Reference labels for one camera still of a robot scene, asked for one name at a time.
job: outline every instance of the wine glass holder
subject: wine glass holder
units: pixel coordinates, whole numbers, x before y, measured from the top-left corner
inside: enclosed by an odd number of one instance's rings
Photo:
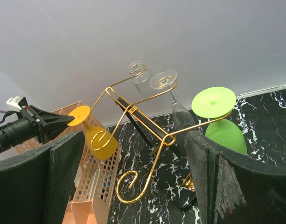
[[[146,116],[143,112],[141,112],[137,105],[140,104],[140,103],[143,103],[143,102],[146,102],[148,100],[151,100],[155,97],[158,97],[160,95],[163,95],[171,90],[173,90],[176,85],[177,85],[177,79],[175,79],[174,81],[174,84],[173,86],[169,87],[167,90],[163,91],[163,92],[160,92],[158,94],[155,94],[151,97],[148,97],[148,98],[145,98],[143,100],[140,100],[138,102],[135,102],[135,103],[130,103],[129,101],[127,101],[125,98],[123,98],[122,96],[119,96],[115,90],[113,89],[114,86],[118,85],[118,84],[121,84],[125,81],[128,81],[138,75],[140,75],[141,73],[144,72],[144,70],[146,69],[146,66],[143,65],[143,69],[136,73],[135,75],[133,75],[135,72],[130,72],[130,74],[132,76],[124,79],[124,80],[121,80],[115,84],[112,84],[108,87],[105,88],[105,90],[102,92],[102,94],[100,95],[100,97],[97,99],[97,101],[95,102],[95,104],[93,105],[93,107],[91,108],[91,112],[93,111],[93,109],[96,107],[96,105],[98,104],[98,102],[100,101],[100,99],[103,97],[104,94],[108,94],[110,96],[110,98],[113,100],[113,102],[117,105],[119,105],[121,107],[121,109],[124,111],[122,116],[120,117],[117,125],[115,126],[109,140],[111,140],[119,125],[121,124],[123,118],[125,116],[127,116],[130,121],[132,122],[132,124],[136,127],[136,129],[138,130],[138,132],[142,135],[142,137],[144,138],[144,140],[146,141],[146,143],[152,147],[152,144],[148,141],[148,139],[146,138],[146,136],[142,133],[142,131],[140,130],[140,128],[138,127],[138,125],[136,124],[136,122],[134,121],[134,119],[132,117],[134,117],[135,119],[137,119],[138,122],[140,122],[147,130],[149,130],[161,143],[159,145],[159,147],[156,147],[156,150],[153,151],[153,153],[156,153],[157,152],[157,155],[155,157],[155,160],[154,160],[154,163],[152,165],[152,168],[149,172],[149,175],[148,175],[148,178],[147,178],[147,181],[145,183],[145,186],[143,188],[143,190],[141,191],[141,193],[134,199],[132,200],[125,200],[123,199],[121,196],[120,196],[120,193],[119,193],[119,187],[120,187],[120,184],[122,183],[122,180],[129,174],[134,174],[135,177],[134,179],[131,181],[131,183],[129,184],[129,188],[131,189],[133,187],[133,185],[135,184],[135,182],[137,181],[138,177],[139,177],[139,173],[136,171],[136,170],[130,170],[130,171],[127,171],[126,173],[124,173],[118,180],[118,183],[117,183],[117,186],[116,186],[116,194],[117,194],[117,197],[118,199],[123,202],[123,203],[126,203],[126,204],[131,204],[131,203],[134,203],[136,201],[138,201],[139,199],[142,198],[142,196],[146,193],[147,189],[148,189],[148,186],[150,185],[150,182],[151,182],[151,179],[152,179],[152,176],[153,176],[153,172],[154,172],[154,169],[156,167],[156,164],[157,164],[157,161],[160,157],[160,153],[163,149],[164,146],[167,146],[167,147],[170,147],[170,149],[172,149],[172,151],[177,155],[177,156],[180,156],[181,153],[179,150],[177,150],[177,147],[174,145],[175,141],[176,141],[176,135],[177,134],[180,134],[180,133],[184,133],[184,132],[187,132],[187,131],[190,131],[190,130],[193,130],[195,128],[198,128],[198,127],[201,127],[201,126],[204,126],[204,125],[208,125],[208,124],[211,124],[213,122],[216,122],[216,121],[219,121],[219,120],[222,120],[226,117],[228,117],[232,111],[228,112],[227,114],[225,114],[224,116],[222,117],[219,117],[219,118],[216,118],[216,119],[212,119],[212,120],[209,120],[207,122],[203,122],[203,123],[200,123],[200,124],[197,124],[197,125],[194,125],[194,126],[190,126],[190,127],[186,127],[184,129],[181,129],[181,130],[178,130],[178,131],[174,131],[174,132],[171,132],[171,133],[168,133],[167,131],[165,131],[162,127],[160,127],[158,124],[156,124],[154,121],[152,121],[148,116]],[[161,84],[159,85],[159,82],[158,82],[158,87],[162,88],[164,87],[165,84]],[[192,179],[192,176],[191,176],[191,173],[185,178],[183,179],[183,183],[182,184],[179,184],[180,186],[183,186],[183,187],[186,187],[187,189],[191,190],[191,191],[194,191],[195,188],[194,188],[194,182],[193,182],[193,179]]]

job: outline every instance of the upside-down glass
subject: upside-down glass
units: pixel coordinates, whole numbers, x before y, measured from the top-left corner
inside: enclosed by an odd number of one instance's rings
[[[191,107],[196,115],[214,119],[229,113],[236,103],[235,93],[225,87],[211,87],[198,93]],[[209,124],[205,136],[216,143],[243,155],[247,147],[239,127],[228,119]]]
[[[85,134],[87,147],[96,158],[105,160],[115,153],[118,142],[115,138],[111,138],[111,133],[104,127],[91,126],[85,121],[90,112],[90,107],[85,105],[74,109],[69,115],[75,119],[68,126],[76,126],[82,123],[87,128]]]
[[[142,70],[144,70],[144,64],[141,60],[135,61],[128,66],[128,71],[132,75],[138,74]],[[143,98],[148,98],[159,93],[159,90],[155,90],[150,87],[149,83],[152,77],[153,74],[150,70],[144,70],[141,74],[132,78],[133,84]]]
[[[150,80],[150,86],[156,90],[167,89],[174,85],[176,78],[177,72],[172,69],[167,69],[155,75]],[[169,93],[172,100],[172,115],[176,130],[195,125],[195,121],[190,112],[175,99],[171,91]]]

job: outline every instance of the dark gray padding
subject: dark gray padding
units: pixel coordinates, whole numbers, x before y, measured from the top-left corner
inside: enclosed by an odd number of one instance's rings
[[[189,132],[186,151],[203,224],[286,224],[286,167]]]
[[[0,161],[0,224],[61,224],[83,148],[72,132]]]

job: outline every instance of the gold metal rack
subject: gold metal rack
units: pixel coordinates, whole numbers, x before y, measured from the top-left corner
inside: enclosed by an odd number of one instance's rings
[[[163,94],[165,94],[165,93],[171,91],[172,89],[174,89],[174,88],[176,87],[176,85],[177,85],[177,79],[175,80],[174,85],[173,85],[172,87],[169,87],[167,90],[165,90],[165,91],[163,91],[163,92],[161,92],[161,93],[158,93],[158,94],[156,94],[156,95],[154,95],[154,96],[148,97],[148,98],[146,98],[146,99],[144,99],[144,100],[141,100],[141,101],[138,101],[138,102],[136,102],[136,103],[133,103],[133,104],[131,104],[130,102],[128,102],[128,101],[127,101],[126,99],[124,99],[123,97],[119,96],[119,95],[115,92],[115,90],[112,88],[113,86],[116,86],[116,85],[118,85],[118,84],[120,84],[120,83],[123,83],[123,82],[125,82],[125,81],[127,81],[127,80],[130,80],[130,79],[132,79],[132,78],[134,78],[134,77],[140,75],[142,72],[144,72],[145,69],[146,69],[146,67],[145,67],[145,65],[143,65],[143,70],[141,70],[139,73],[137,73],[137,74],[135,74],[135,75],[133,75],[133,76],[131,76],[131,77],[129,77],[129,78],[126,78],[126,79],[124,79],[124,80],[122,80],[122,81],[119,81],[119,82],[117,82],[117,83],[115,83],[115,84],[113,84],[113,85],[110,85],[110,86],[106,87],[106,89],[103,91],[103,93],[102,93],[102,94],[100,95],[100,97],[97,99],[96,103],[95,103],[95,104],[93,105],[93,107],[91,108],[91,112],[92,112],[92,110],[95,108],[95,106],[97,105],[97,103],[100,101],[100,99],[102,98],[102,96],[103,96],[105,93],[107,93],[107,94],[111,97],[111,99],[112,99],[117,105],[120,105],[120,106],[122,106],[122,107],[124,108],[124,112],[123,112],[121,118],[119,119],[119,121],[118,121],[118,123],[117,123],[115,129],[113,130],[113,132],[112,132],[112,134],[111,134],[109,140],[108,140],[102,147],[100,147],[100,148],[93,148],[93,145],[92,145],[93,141],[94,141],[100,134],[102,134],[102,131],[98,132],[98,133],[93,137],[93,139],[91,140],[91,148],[92,148],[93,151],[99,151],[99,150],[103,149],[103,148],[110,142],[110,140],[113,138],[114,134],[116,133],[116,131],[117,131],[119,125],[121,124],[122,119],[125,117],[125,115],[126,115],[127,113],[130,113],[132,116],[134,116],[134,117],[138,120],[138,122],[140,122],[140,123],[141,123],[145,128],[147,128],[158,140],[161,141],[161,144],[160,144],[160,146],[159,146],[159,148],[158,148],[157,155],[156,155],[156,157],[155,157],[154,163],[153,163],[153,165],[152,165],[152,168],[151,168],[151,170],[150,170],[149,176],[148,176],[148,178],[147,178],[146,184],[145,184],[145,186],[144,186],[142,192],[141,192],[135,199],[132,199],[132,200],[125,200],[125,199],[123,199],[123,198],[120,196],[119,187],[120,187],[120,184],[121,184],[122,180],[123,180],[127,175],[129,175],[129,174],[135,174],[134,179],[131,181],[131,183],[130,183],[130,185],[129,185],[129,188],[131,189],[131,188],[133,187],[134,183],[137,181],[137,179],[138,179],[138,177],[139,177],[139,173],[138,173],[136,170],[130,170],[130,171],[127,171],[126,173],[124,173],[124,174],[120,177],[120,179],[118,180],[117,187],[116,187],[116,194],[117,194],[118,199],[119,199],[121,202],[126,203],[126,204],[131,204],[131,203],[134,203],[134,202],[138,201],[138,200],[141,199],[142,196],[146,193],[146,191],[147,191],[147,189],[148,189],[148,186],[149,186],[149,184],[150,184],[150,182],[151,182],[151,179],[152,179],[152,176],[153,176],[153,172],[154,172],[154,169],[155,169],[155,167],[156,167],[157,161],[158,161],[158,159],[159,159],[161,150],[162,150],[162,148],[163,148],[164,145],[165,145],[165,146],[171,146],[172,144],[175,143],[175,141],[176,141],[175,135],[180,134],[180,133],[183,133],[183,132],[190,131],[190,130],[192,130],[192,129],[195,129],[195,128],[198,128],[198,127],[201,127],[201,126],[204,126],[204,125],[208,125],[208,124],[210,124],[210,123],[213,123],[213,122],[216,122],[216,121],[219,121],[219,120],[222,120],[222,119],[228,117],[228,116],[231,114],[231,112],[232,112],[232,111],[230,111],[230,112],[227,113],[226,115],[224,115],[224,116],[222,116],[222,117],[220,117],[220,118],[217,118],[217,119],[209,120],[209,121],[207,121],[207,122],[204,122],[204,123],[201,123],[201,124],[198,124],[198,125],[194,125],[194,126],[191,126],[191,127],[187,127],[187,128],[181,129],[181,130],[179,130],[179,131],[175,131],[175,132],[172,132],[172,133],[168,133],[168,132],[166,132],[162,127],[160,127],[158,124],[156,124],[154,121],[152,121],[149,117],[147,117],[144,113],[142,113],[142,112],[136,107],[136,105],[138,105],[138,104],[140,104],[140,103],[143,103],[143,102],[145,102],[145,101],[148,101],[148,100],[150,100],[150,99],[153,99],[153,98],[155,98],[155,97],[158,97],[158,96],[160,96],[160,95],[163,95]],[[129,104],[129,106],[125,108],[125,107],[118,101],[119,98],[121,98],[121,99],[123,99],[124,101],[126,101],[126,102]],[[161,137],[160,137],[157,133],[155,133],[147,124],[145,124],[142,120],[140,120],[137,116],[135,116],[135,115],[133,114],[135,111],[140,112],[140,114],[141,114],[143,117],[145,117],[147,120],[149,120],[151,123],[153,123],[156,127],[158,127],[158,128],[165,134],[165,136],[164,136],[163,138],[161,138]],[[103,135],[99,138],[98,141],[101,141],[101,140],[104,138],[104,136],[105,136],[105,135],[103,134]],[[171,141],[170,141],[169,143],[166,142],[166,139],[167,139],[167,138],[170,138],[170,139],[171,139]],[[195,188],[194,188],[194,183],[193,183],[191,174],[189,174],[189,175],[183,180],[183,183],[181,184],[181,186],[187,187],[187,188],[190,189],[191,191],[194,191],[194,190],[195,190]]]

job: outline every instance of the white wall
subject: white wall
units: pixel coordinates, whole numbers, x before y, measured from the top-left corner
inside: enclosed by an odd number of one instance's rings
[[[0,1],[0,70],[47,110],[92,105],[138,59],[153,73],[175,69],[186,106],[211,86],[238,95],[286,84],[286,0]],[[131,82],[116,89],[140,98]],[[94,113],[104,124],[121,114],[109,100]]]
[[[11,81],[5,74],[3,74],[0,71],[0,110],[8,111],[6,101],[10,99],[11,97],[15,96],[25,96],[27,98],[27,101],[30,105],[34,105],[37,107],[40,107],[28,94],[25,93],[19,86],[17,86],[13,81]],[[17,119],[16,115],[15,118],[7,118],[5,123],[13,121]],[[2,120],[3,114],[0,113],[0,120]],[[16,155],[17,152],[14,149],[9,149],[3,153],[0,154],[0,160],[3,160],[5,158],[9,158],[11,156]]]

